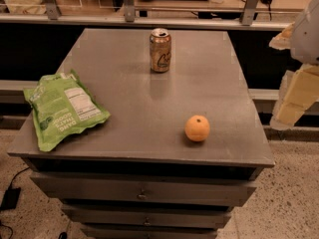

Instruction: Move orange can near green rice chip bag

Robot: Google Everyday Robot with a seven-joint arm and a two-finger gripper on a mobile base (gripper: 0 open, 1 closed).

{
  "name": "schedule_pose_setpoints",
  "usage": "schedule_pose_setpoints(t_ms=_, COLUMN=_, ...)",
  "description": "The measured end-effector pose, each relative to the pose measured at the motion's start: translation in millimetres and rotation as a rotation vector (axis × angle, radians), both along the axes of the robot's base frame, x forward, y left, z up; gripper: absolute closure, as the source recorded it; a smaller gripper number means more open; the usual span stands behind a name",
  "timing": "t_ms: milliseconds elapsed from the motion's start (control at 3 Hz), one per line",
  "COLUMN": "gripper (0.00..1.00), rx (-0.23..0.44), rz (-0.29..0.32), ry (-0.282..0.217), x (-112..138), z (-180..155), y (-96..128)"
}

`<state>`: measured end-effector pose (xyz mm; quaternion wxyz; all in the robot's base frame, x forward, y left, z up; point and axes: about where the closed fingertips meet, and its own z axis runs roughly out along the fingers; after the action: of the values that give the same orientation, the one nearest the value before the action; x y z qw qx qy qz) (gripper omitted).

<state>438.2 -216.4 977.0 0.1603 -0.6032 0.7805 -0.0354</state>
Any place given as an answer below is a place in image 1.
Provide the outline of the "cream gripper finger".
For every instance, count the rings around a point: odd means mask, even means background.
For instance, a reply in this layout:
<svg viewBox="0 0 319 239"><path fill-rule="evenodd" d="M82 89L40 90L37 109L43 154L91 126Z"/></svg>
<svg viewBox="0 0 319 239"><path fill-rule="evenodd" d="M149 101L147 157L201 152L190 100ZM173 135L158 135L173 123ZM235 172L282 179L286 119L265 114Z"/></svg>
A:
<svg viewBox="0 0 319 239"><path fill-rule="evenodd" d="M276 50L289 50L291 48L290 39L292 36L294 24L288 25L278 35L269 42L269 47Z"/></svg>
<svg viewBox="0 0 319 239"><path fill-rule="evenodd" d="M319 99L319 66L303 64L296 72L286 71L275 103L270 126L287 130L295 126Z"/></svg>

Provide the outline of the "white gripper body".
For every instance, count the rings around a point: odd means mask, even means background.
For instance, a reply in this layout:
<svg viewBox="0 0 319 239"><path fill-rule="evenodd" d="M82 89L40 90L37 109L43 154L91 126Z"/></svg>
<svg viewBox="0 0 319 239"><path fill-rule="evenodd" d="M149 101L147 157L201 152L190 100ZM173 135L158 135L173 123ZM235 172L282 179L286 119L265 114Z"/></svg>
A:
<svg viewBox="0 0 319 239"><path fill-rule="evenodd" d="M303 64L319 64L319 0L311 0L296 18L290 45L293 59Z"/></svg>

